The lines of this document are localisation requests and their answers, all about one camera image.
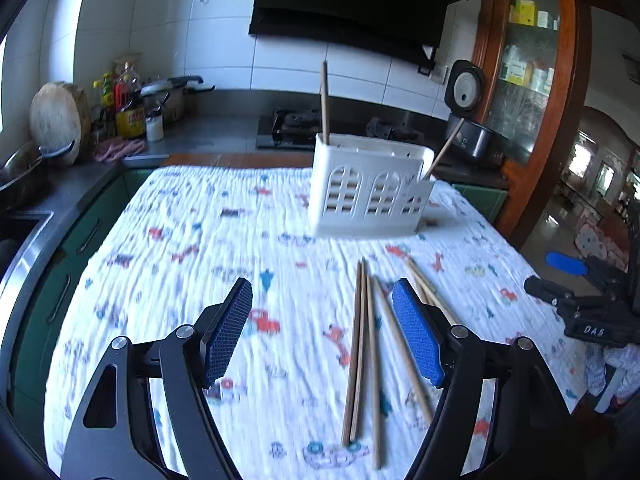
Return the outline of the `wooden chopstick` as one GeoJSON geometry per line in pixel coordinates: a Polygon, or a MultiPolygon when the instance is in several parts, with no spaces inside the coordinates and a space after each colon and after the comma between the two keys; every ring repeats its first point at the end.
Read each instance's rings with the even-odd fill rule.
{"type": "Polygon", "coordinates": [[[419,405],[419,408],[423,414],[423,418],[427,425],[429,425],[433,420],[433,410],[428,404],[427,395],[423,388],[422,378],[419,375],[418,368],[416,367],[416,363],[410,353],[410,349],[408,347],[407,341],[405,340],[404,335],[400,329],[397,318],[394,315],[394,311],[392,306],[390,305],[390,300],[385,295],[384,290],[377,278],[373,278],[374,288],[378,293],[382,301],[383,312],[385,314],[388,325],[390,326],[390,332],[393,335],[394,341],[396,342],[396,346],[399,350],[401,359],[404,361],[405,368],[407,369],[407,373],[409,376],[409,380],[411,382],[414,397],[416,398],[416,403],[419,405]]]}
{"type": "Polygon", "coordinates": [[[382,466],[382,432],[380,414],[380,370],[378,369],[378,337],[375,328],[375,305],[372,290],[372,278],[366,272],[366,292],[368,311],[368,334],[370,354],[370,391],[371,391],[371,429],[372,429],[372,468],[382,466]]]}
{"type": "Polygon", "coordinates": [[[361,398],[361,386],[362,386],[362,374],[364,367],[364,332],[366,331],[366,269],[364,268],[364,261],[361,261],[361,289],[360,289],[360,331],[359,331],[359,350],[358,350],[358,367],[357,367],[357,383],[355,387],[355,403],[354,411],[352,412],[352,431],[350,432],[350,442],[354,442],[357,439],[358,424],[359,424],[359,411],[360,411],[360,398],[361,398]]]}
{"type": "Polygon", "coordinates": [[[419,266],[414,262],[413,258],[408,257],[406,259],[407,266],[409,267],[412,275],[420,284],[420,287],[425,292],[425,295],[431,302],[442,311],[446,316],[446,319],[451,325],[457,325],[459,319],[453,310],[450,309],[444,298],[440,296],[440,293],[436,290],[435,286],[427,279],[422,273],[419,266]]]}
{"type": "Polygon", "coordinates": [[[321,98],[321,125],[322,141],[330,144],[330,118],[329,118],[329,92],[328,92],[328,62],[324,60],[320,70],[320,98],[321,98]]]}
{"type": "Polygon", "coordinates": [[[424,177],[423,177],[422,180],[429,181],[431,179],[432,173],[434,172],[435,168],[438,166],[438,164],[440,163],[442,158],[449,151],[451,144],[454,143],[454,139],[458,135],[458,133],[459,133],[460,129],[462,128],[462,126],[464,125],[464,123],[465,123],[465,118],[464,117],[460,118],[458,123],[457,123],[457,125],[454,127],[454,130],[452,130],[450,136],[448,136],[448,139],[445,142],[444,146],[442,147],[442,149],[435,156],[430,168],[428,168],[428,170],[427,170],[426,174],[424,174],[424,177]]]}
{"type": "Polygon", "coordinates": [[[359,331],[360,331],[360,289],[361,289],[361,261],[356,267],[356,287],[354,295],[354,316],[352,317],[352,344],[350,345],[350,361],[348,372],[348,383],[346,390],[345,411],[343,415],[342,445],[347,446],[350,442],[350,432],[352,431],[352,412],[355,403],[355,387],[357,383],[359,331]]]}
{"type": "Polygon", "coordinates": [[[434,306],[435,303],[434,303],[431,295],[422,287],[422,284],[417,280],[412,280],[412,282],[413,282],[414,289],[416,290],[416,294],[418,295],[419,299],[424,304],[429,304],[430,306],[434,306]]]}

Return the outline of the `white plastic utensil holder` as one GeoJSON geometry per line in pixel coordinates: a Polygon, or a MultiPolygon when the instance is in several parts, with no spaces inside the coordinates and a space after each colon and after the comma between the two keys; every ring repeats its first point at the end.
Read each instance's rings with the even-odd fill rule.
{"type": "Polygon", "coordinates": [[[352,134],[318,134],[310,178],[312,234],[398,237],[416,232],[435,179],[426,146],[352,134]]]}

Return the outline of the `cartoon print white cloth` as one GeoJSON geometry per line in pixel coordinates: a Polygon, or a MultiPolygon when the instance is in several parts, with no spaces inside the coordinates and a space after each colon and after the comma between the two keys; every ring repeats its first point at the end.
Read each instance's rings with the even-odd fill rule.
{"type": "Polygon", "coordinates": [[[427,426],[384,316],[376,319],[385,464],[374,469],[369,413],[341,444],[356,265],[384,287],[412,259],[477,336],[535,341],[565,402],[585,393],[585,347],[523,287],[532,267],[454,188],[437,182],[425,224],[386,240],[318,238],[306,169],[165,167],[134,193],[90,258],[46,383],[44,445],[62,465],[72,420],[110,342],[166,337],[224,300],[238,278],[254,299],[226,374],[206,399],[247,479],[401,479],[427,426]]]}

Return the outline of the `black rice cooker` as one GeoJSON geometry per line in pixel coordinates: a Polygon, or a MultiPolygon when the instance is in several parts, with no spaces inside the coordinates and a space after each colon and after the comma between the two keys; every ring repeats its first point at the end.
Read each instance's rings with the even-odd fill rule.
{"type": "Polygon", "coordinates": [[[504,159],[500,136],[474,120],[484,90],[485,77],[478,66],[467,60],[454,62],[445,90],[450,110],[445,136],[452,138],[451,146],[470,162],[498,167],[504,159]]]}

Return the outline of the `wooden glass door cabinet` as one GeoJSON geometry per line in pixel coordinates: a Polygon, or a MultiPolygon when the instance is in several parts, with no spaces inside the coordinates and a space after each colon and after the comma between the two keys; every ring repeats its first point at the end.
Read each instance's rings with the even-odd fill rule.
{"type": "Polygon", "coordinates": [[[476,118],[503,146],[509,188],[496,228],[516,248],[570,156],[590,58],[590,9],[582,0],[482,0],[473,61],[486,93],[476,118]]]}

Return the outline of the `pink cloth on counter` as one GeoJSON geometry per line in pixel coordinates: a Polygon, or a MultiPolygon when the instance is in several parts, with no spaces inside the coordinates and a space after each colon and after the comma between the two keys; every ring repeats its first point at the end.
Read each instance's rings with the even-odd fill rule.
{"type": "Polygon", "coordinates": [[[100,142],[93,151],[92,158],[95,162],[109,164],[117,162],[128,156],[141,154],[146,149],[143,140],[127,140],[120,136],[100,142]]]}

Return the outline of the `black wok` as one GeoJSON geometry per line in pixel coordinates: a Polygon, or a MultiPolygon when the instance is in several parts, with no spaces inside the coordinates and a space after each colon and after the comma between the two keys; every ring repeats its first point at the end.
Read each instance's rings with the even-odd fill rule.
{"type": "Polygon", "coordinates": [[[1,195],[27,194],[47,172],[50,163],[70,154],[75,144],[70,141],[57,150],[48,150],[34,141],[24,144],[1,168],[1,195]]]}

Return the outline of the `black range hood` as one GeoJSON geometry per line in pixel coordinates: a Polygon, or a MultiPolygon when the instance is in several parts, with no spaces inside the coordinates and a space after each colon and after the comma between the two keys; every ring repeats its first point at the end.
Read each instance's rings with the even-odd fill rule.
{"type": "Polygon", "coordinates": [[[344,44],[435,67],[448,6],[460,0],[254,0],[248,33],[344,44]]]}

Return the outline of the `small white jar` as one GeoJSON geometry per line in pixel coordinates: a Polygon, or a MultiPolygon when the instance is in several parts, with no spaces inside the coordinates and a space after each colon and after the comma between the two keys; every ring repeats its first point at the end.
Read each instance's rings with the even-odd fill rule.
{"type": "Polygon", "coordinates": [[[164,138],[163,114],[148,115],[145,117],[145,135],[150,143],[160,142],[164,138]]]}

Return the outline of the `yellow label sauce bottle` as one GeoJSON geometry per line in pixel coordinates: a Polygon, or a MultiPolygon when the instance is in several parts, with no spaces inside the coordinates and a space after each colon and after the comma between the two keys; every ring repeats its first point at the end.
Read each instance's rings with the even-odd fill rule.
{"type": "Polygon", "coordinates": [[[145,132],[145,111],[140,76],[126,62],[115,87],[116,129],[124,139],[135,139],[145,132]]]}

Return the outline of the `round wooden cutting board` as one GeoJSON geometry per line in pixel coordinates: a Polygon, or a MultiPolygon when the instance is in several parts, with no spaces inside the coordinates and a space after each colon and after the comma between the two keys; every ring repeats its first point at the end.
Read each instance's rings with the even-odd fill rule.
{"type": "Polygon", "coordinates": [[[32,98],[28,110],[29,134],[47,151],[57,151],[74,142],[62,157],[73,166],[89,146],[91,112],[86,92],[64,81],[44,84],[32,98]]]}

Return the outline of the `silver pressure cooker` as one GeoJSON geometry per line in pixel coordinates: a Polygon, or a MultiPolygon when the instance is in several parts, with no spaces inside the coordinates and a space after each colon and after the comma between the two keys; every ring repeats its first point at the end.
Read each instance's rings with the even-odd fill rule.
{"type": "Polygon", "coordinates": [[[165,125],[173,125],[183,118],[190,99],[214,90],[213,84],[206,84],[198,75],[150,80],[141,89],[145,117],[162,115],[165,125]]]}

